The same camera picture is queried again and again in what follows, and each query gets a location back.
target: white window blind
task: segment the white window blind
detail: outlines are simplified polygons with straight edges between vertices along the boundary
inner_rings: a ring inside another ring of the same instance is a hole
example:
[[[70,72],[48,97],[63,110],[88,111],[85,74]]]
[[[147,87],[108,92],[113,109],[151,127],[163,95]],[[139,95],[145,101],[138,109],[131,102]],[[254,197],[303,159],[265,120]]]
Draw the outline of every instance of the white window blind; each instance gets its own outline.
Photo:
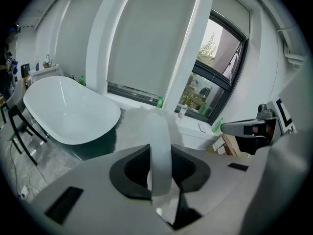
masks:
[[[196,0],[128,0],[110,53],[108,82],[164,96]]]
[[[56,63],[65,76],[86,74],[86,54],[95,15],[103,0],[71,0],[64,15],[56,48]]]
[[[237,0],[213,0],[212,9],[222,14],[249,36],[250,12]]]

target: tap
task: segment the tap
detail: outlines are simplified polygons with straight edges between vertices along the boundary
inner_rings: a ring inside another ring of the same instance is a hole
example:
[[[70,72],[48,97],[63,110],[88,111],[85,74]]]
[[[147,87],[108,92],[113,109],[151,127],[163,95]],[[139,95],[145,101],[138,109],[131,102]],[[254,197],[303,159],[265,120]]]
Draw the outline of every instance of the tap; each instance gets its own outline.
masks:
[[[49,54],[47,54],[46,56],[45,56],[46,58],[48,58],[48,64],[49,64],[49,67],[51,66],[51,62],[50,62],[50,55]]]

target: black chair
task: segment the black chair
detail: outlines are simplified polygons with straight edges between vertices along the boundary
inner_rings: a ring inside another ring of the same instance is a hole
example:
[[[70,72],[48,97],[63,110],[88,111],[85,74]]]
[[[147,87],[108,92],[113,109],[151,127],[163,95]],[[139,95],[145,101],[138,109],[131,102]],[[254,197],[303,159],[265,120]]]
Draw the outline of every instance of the black chair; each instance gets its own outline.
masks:
[[[37,166],[37,162],[34,160],[34,158],[30,155],[29,151],[27,150],[25,144],[23,143],[19,132],[21,130],[25,130],[29,135],[33,135],[27,127],[34,133],[36,136],[38,136],[42,141],[47,142],[46,139],[44,139],[34,128],[33,126],[27,122],[25,117],[22,115],[22,112],[25,110],[25,105],[23,102],[23,97],[25,94],[25,86],[23,84],[23,79],[20,79],[16,83],[16,87],[14,90],[14,93],[12,96],[4,103],[1,105],[0,110],[1,110],[1,115],[3,118],[3,121],[5,125],[2,127],[0,135],[3,139],[7,141],[12,141],[14,146],[16,147],[17,151],[21,154],[21,150],[19,149],[16,141],[14,140],[14,137],[18,139],[20,142],[22,148],[28,155],[28,157],[31,159],[31,161]],[[10,121],[7,122],[5,119],[5,115],[3,112],[4,108],[7,108],[8,110],[8,115],[10,118]]]

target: green plant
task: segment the green plant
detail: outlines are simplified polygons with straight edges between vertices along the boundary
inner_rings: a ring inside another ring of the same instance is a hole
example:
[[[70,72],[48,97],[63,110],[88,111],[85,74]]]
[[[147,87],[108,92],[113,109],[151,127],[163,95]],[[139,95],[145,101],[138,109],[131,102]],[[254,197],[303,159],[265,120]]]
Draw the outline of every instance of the green plant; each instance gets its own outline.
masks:
[[[215,32],[213,32],[213,34],[211,35],[210,40],[205,45],[201,46],[197,56],[197,60],[208,65],[211,65],[211,62],[214,60],[214,57],[212,55],[217,48],[217,46],[213,42],[214,36]]]

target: green bottle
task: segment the green bottle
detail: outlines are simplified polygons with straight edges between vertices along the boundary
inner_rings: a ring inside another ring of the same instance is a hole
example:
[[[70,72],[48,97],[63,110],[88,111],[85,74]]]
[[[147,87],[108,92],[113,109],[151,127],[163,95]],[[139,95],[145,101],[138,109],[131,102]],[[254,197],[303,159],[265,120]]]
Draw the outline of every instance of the green bottle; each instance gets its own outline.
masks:
[[[223,122],[224,122],[224,119],[221,118],[221,120],[218,121],[218,122],[214,125],[214,127],[212,128],[212,132],[213,132],[213,133],[217,132],[218,129],[220,128],[220,126],[223,124]]]
[[[80,79],[78,80],[78,83],[80,83],[81,85],[85,86],[85,81],[84,81],[84,76],[81,75]]]
[[[163,97],[159,96],[159,97],[158,97],[158,102],[157,102],[157,106],[156,106],[156,107],[160,109],[161,106],[162,106],[162,103],[163,103]]]

